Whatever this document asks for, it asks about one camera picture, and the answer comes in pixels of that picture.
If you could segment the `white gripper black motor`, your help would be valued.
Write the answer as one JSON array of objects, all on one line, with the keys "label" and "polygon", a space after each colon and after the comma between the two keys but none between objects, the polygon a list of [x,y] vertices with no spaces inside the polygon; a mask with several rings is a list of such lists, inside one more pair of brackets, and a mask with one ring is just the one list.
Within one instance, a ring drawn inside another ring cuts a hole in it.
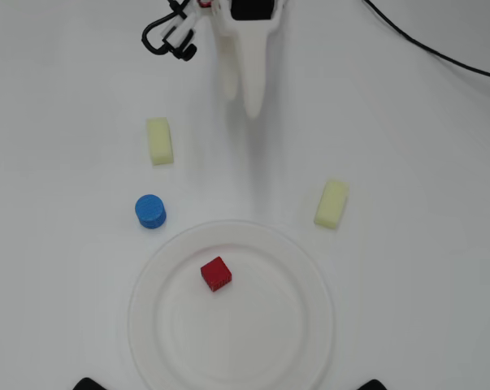
[{"label": "white gripper black motor", "polygon": [[286,1],[282,0],[215,0],[211,3],[211,25],[223,94],[229,101],[236,98],[241,72],[245,111],[251,119],[256,119],[262,109],[268,37],[278,27],[274,19],[285,5]]}]

